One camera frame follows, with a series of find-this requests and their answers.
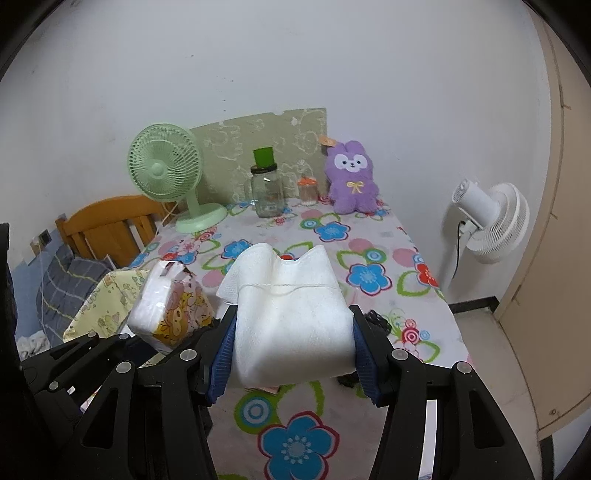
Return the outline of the toothpick jar orange lid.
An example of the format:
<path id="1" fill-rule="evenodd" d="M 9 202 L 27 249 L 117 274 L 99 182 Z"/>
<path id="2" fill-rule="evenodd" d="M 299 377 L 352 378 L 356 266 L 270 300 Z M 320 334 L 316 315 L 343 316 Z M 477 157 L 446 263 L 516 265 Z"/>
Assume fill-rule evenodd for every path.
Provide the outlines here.
<path id="1" fill-rule="evenodd" d="M 314 177 L 301 177 L 297 181 L 301 204 L 311 206 L 318 203 L 318 181 Z"/>

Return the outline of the grey plaid pillow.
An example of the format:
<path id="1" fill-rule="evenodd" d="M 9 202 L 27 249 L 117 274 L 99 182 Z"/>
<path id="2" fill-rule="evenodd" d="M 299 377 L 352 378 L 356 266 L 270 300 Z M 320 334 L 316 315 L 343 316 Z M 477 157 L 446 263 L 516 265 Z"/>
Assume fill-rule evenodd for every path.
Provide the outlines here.
<path id="1" fill-rule="evenodd" d="M 75 255 L 66 244 L 56 250 L 44 268 L 36 297 L 41 330 L 50 347 L 63 343 L 63 333 L 100 280 L 111 270 L 106 261 Z"/>

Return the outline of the purple plush bunny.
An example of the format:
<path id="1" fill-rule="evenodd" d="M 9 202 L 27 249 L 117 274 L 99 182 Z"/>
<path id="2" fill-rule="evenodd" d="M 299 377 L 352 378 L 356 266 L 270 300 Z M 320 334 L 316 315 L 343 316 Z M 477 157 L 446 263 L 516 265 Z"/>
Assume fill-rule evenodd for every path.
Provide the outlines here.
<path id="1" fill-rule="evenodd" d="M 374 180 L 374 164 L 359 141 L 346 143 L 320 138 L 325 148 L 325 177 L 329 200 L 336 214 L 373 214 L 378 210 L 379 187 Z"/>

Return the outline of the floral tablecloth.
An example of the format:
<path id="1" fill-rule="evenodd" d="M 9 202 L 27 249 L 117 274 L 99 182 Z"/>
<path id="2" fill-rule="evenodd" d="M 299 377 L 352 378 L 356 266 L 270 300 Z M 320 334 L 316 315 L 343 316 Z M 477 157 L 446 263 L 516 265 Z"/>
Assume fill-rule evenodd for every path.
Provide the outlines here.
<path id="1" fill-rule="evenodd" d="M 346 302 L 386 318 L 394 347 L 444 367 L 468 358 L 437 280 L 387 205 L 373 214 L 342 215 L 328 204 L 294 201 L 280 217 L 262 219 L 249 205 L 232 204 L 228 217 L 207 230 L 164 229 L 132 267 L 181 262 L 214 296 L 238 256 L 257 243 L 284 260 L 324 247 Z M 208 445 L 221 479 L 365 479 L 386 411 L 360 387 L 325 379 L 270 392 L 228 389 L 211 417 Z"/>

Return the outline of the yellow cartoon storage box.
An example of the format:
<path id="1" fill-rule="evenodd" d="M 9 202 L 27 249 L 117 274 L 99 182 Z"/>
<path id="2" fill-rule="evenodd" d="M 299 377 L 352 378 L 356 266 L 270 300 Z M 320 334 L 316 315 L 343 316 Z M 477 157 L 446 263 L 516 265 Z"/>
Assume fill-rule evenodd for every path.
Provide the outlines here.
<path id="1" fill-rule="evenodd" d="M 114 270 L 107 273 L 82 304 L 62 335 L 68 342 L 95 332 L 108 338 L 123 327 L 146 280 L 146 270 Z"/>

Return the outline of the white standing fan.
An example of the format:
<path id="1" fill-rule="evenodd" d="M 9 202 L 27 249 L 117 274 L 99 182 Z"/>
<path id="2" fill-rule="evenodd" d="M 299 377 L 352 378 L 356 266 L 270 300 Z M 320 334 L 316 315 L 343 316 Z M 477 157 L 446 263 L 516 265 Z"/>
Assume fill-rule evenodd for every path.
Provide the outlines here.
<path id="1" fill-rule="evenodd" d="M 452 194 L 452 205 L 463 218 L 456 228 L 455 260 L 445 277 L 446 287 L 455 279 L 466 250 L 481 264 L 499 263 L 523 242 L 530 221 L 528 201 L 512 183 L 484 190 L 465 178 Z"/>

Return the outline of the black plastic bag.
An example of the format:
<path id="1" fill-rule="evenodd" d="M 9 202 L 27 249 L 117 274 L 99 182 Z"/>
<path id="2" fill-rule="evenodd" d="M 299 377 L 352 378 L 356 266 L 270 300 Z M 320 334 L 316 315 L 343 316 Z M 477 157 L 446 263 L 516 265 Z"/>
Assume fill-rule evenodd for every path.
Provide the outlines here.
<path id="1" fill-rule="evenodd" d="M 374 398 L 380 392 L 381 371 L 393 347 L 388 338 L 391 325 L 375 310 L 363 313 L 353 305 L 353 341 L 355 342 L 356 371 L 337 378 L 339 384 L 353 388 L 362 386 L 365 395 Z"/>

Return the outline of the yellow cartoon tissue pack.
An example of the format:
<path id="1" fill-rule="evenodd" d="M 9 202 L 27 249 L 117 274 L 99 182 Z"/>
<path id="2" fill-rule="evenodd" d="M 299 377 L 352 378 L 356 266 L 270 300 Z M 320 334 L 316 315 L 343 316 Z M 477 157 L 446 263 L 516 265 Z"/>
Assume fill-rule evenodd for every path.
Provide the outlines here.
<path id="1" fill-rule="evenodd" d="M 158 261 L 127 317 L 127 327 L 167 354 L 194 330 L 211 325 L 214 314 L 197 276 L 181 262 Z"/>

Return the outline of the wall power outlet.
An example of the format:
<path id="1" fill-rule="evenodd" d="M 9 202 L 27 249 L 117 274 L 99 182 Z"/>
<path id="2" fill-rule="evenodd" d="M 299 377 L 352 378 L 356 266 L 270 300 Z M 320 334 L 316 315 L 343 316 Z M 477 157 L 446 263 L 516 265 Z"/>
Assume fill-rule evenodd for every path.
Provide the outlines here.
<path id="1" fill-rule="evenodd" d="M 49 231 L 47 229 L 43 230 L 39 236 L 38 236 L 38 240 L 39 240 L 39 245 L 42 248 L 45 248 L 52 240 L 51 235 L 49 233 Z"/>

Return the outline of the green desk fan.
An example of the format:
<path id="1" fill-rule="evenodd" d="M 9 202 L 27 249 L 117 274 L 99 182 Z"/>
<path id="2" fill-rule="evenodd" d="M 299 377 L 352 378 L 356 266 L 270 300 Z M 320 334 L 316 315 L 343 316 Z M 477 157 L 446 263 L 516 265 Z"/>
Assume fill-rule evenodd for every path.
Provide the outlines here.
<path id="1" fill-rule="evenodd" d="M 204 231 L 228 216 L 221 204 L 198 201 L 203 166 L 193 133 L 169 123 L 141 130 L 127 155 L 128 173 L 142 194 L 160 203 L 186 204 L 175 222 L 176 231 L 183 234 Z"/>

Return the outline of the glass mason jar mug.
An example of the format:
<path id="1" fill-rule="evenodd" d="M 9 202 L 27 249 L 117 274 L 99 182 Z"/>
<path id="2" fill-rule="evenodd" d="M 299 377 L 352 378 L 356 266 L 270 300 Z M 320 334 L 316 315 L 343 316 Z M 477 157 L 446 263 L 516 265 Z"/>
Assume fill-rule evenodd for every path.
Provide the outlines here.
<path id="1" fill-rule="evenodd" d="M 279 217 L 283 214 L 286 202 L 273 148 L 257 148 L 252 154 L 254 163 L 250 167 L 250 202 L 259 218 Z"/>

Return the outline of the green patterned board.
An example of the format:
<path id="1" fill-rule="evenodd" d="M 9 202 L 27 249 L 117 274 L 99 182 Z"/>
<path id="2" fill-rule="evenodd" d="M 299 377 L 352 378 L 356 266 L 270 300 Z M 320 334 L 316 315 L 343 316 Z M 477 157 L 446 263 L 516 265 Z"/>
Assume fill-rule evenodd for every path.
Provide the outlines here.
<path id="1" fill-rule="evenodd" d="M 227 205 L 252 199 L 253 151 L 264 147 L 273 149 L 284 195 L 296 198 L 297 181 L 303 177 L 316 179 L 318 192 L 325 195 L 328 182 L 320 139 L 327 134 L 327 126 L 327 110 L 311 108 L 259 113 L 193 128 L 204 160 L 198 201 Z"/>

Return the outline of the beige door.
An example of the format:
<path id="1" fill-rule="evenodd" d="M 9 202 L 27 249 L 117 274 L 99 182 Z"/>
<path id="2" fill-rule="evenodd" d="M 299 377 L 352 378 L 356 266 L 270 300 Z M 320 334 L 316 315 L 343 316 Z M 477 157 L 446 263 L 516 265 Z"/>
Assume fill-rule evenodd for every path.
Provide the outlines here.
<path id="1" fill-rule="evenodd" d="M 537 218 L 495 317 L 517 357 L 544 439 L 590 407 L 590 85 L 532 16 L 546 63 L 550 153 Z"/>

